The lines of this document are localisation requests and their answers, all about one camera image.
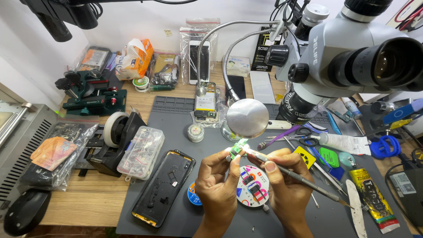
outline solder wire spool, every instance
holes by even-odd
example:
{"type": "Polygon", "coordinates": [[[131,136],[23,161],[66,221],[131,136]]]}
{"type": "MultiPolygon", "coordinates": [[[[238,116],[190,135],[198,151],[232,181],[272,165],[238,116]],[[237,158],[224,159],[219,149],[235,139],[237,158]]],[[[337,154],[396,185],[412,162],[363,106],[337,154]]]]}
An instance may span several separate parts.
{"type": "Polygon", "coordinates": [[[146,92],[150,87],[150,80],[147,76],[144,76],[143,78],[135,78],[132,84],[138,92],[146,92]]]}
{"type": "Polygon", "coordinates": [[[192,124],[188,128],[188,138],[194,143],[202,141],[204,138],[204,127],[199,124],[192,124]]]}
{"type": "Polygon", "coordinates": [[[191,183],[187,191],[189,201],[195,206],[202,206],[200,198],[195,194],[195,182],[191,183]]]}

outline fingernail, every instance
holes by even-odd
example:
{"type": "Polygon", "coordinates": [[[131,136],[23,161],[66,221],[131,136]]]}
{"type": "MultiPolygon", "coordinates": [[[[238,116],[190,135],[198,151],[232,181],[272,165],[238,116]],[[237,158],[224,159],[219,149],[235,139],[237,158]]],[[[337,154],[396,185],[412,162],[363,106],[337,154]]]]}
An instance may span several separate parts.
{"type": "Polygon", "coordinates": [[[235,157],[235,159],[234,159],[234,163],[236,164],[236,165],[239,165],[239,161],[241,160],[241,156],[240,155],[237,155],[236,157],[235,157]]]}
{"type": "Polygon", "coordinates": [[[276,169],[276,164],[273,161],[267,161],[264,164],[264,167],[266,168],[267,171],[272,172],[273,170],[276,169]]]}

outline scissors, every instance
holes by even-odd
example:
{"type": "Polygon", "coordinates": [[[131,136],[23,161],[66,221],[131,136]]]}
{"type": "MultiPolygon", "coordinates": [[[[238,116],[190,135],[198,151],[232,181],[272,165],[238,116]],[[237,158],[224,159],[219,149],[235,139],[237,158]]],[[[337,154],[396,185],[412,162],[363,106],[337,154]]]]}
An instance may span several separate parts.
{"type": "MultiPolygon", "coordinates": [[[[316,145],[319,144],[319,141],[315,138],[302,138],[303,136],[309,136],[311,135],[312,130],[310,128],[307,127],[300,127],[295,131],[295,135],[294,136],[285,136],[285,138],[287,138],[288,140],[296,140],[298,141],[300,144],[302,144],[303,146],[307,146],[307,147],[314,147],[316,145]]],[[[272,141],[272,139],[274,139],[276,136],[269,136],[266,137],[269,140],[265,140],[265,141],[272,141]]],[[[277,139],[275,141],[284,141],[285,138],[280,138],[277,139]]]]}

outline computer mouse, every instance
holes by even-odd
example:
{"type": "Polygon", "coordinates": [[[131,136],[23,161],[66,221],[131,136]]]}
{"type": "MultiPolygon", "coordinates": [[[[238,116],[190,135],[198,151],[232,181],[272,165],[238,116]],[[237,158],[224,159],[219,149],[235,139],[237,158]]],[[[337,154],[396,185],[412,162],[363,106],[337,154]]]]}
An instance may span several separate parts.
{"type": "Polygon", "coordinates": [[[32,231],[44,217],[51,191],[31,188],[15,201],[4,218],[4,231],[11,236],[22,236],[32,231]]]}

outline round metal lamp head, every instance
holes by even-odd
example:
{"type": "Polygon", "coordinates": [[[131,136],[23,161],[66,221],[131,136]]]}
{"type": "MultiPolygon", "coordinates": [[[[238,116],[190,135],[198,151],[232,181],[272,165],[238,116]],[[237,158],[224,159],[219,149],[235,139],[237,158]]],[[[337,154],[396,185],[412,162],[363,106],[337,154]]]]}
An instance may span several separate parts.
{"type": "Polygon", "coordinates": [[[229,129],[241,138],[255,138],[261,135],[269,123],[266,106],[255,99],[236,101],[226,114],[229,129]]]}
{"type": "Polygon", "coordinates": [[[195,85],[195,94],[198,97],[204,97],[206,95],[206,88],[204,87],[204,85],[200,85],[198,86],[198,83],[195,85]]]}

